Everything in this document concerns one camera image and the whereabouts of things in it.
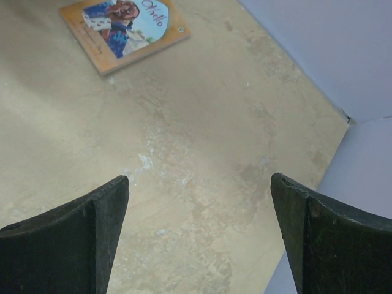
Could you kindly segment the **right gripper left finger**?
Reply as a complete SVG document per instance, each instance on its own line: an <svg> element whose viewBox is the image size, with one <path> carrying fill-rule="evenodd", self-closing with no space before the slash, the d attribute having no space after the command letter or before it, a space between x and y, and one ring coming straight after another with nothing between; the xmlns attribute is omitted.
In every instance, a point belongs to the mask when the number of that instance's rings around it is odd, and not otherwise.
<svg viewBox="0 0 392 294"><path fill-rule="evenodd" d="M129 200L118 176L1 229L1 293L106 293Z"/></svg>

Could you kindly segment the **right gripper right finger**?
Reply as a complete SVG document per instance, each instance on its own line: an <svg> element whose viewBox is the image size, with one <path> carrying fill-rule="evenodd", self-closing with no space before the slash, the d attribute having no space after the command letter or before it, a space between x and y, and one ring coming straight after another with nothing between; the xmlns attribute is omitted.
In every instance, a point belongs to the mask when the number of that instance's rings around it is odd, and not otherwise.
<svg viewBox="0 0 392 294"><path fill-rule="evenodd" d="M391 219L282 173L270 189L298 293L391 293Z"/></svg>

